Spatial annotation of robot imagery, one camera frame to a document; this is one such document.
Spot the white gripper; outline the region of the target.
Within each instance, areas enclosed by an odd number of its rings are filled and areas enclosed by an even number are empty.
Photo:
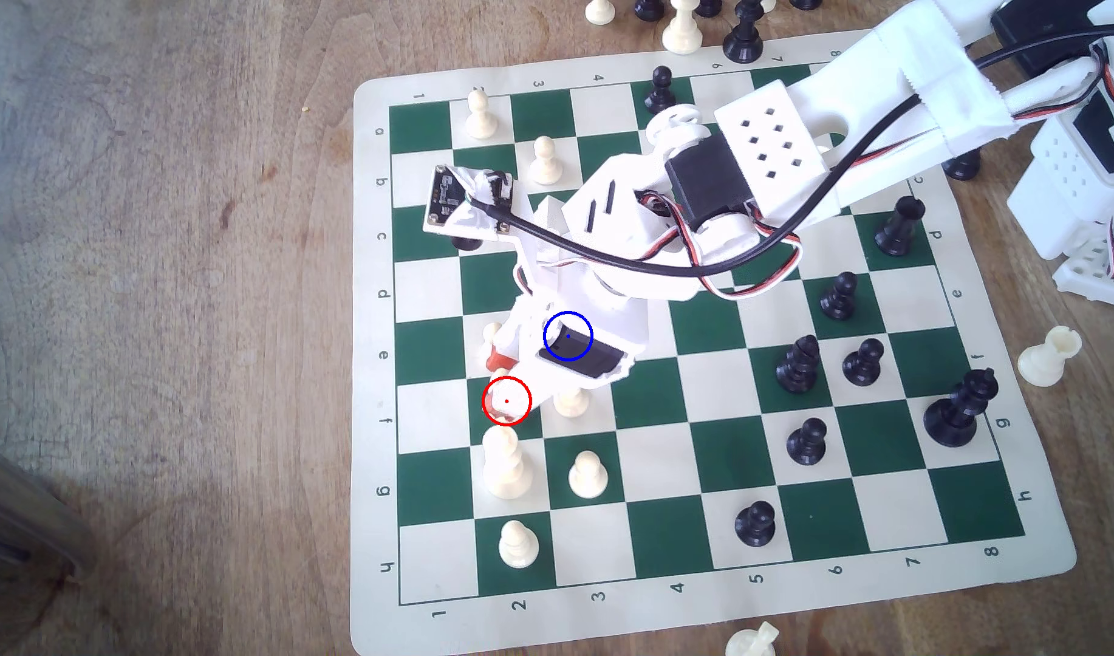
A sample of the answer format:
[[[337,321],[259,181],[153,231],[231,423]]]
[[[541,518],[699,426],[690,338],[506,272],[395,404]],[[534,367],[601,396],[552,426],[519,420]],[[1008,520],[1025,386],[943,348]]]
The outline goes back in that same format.
[[[695,276],[657,276],[597,260],[688,267],[670,214],[665,157],[615,155],[568,200],[547,197],[524,217],[569,245],[520,231],[519,256],[530,292],[516,298],[491,337],[487,370],[520,376],[531,407],[553,399],[561,417],[582,417],[592,390],[629,374],[649,342],[649,300],[688,300]]]

